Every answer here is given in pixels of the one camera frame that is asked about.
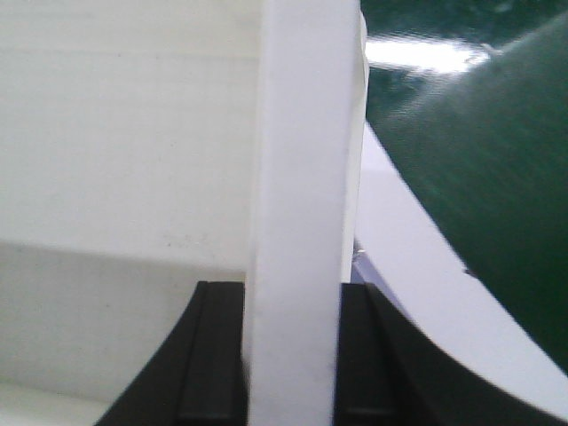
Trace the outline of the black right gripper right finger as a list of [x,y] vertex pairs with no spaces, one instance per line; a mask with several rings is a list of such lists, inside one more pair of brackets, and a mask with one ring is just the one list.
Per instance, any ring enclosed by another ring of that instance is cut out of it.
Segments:
[[561,425],[434,344],[373,284],[344,283],[336,425]]

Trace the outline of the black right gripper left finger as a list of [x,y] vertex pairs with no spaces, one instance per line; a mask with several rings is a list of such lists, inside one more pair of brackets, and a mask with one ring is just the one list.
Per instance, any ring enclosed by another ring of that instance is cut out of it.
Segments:
[[240,282],[198,282],[176,326],[100,425],[244,425]]

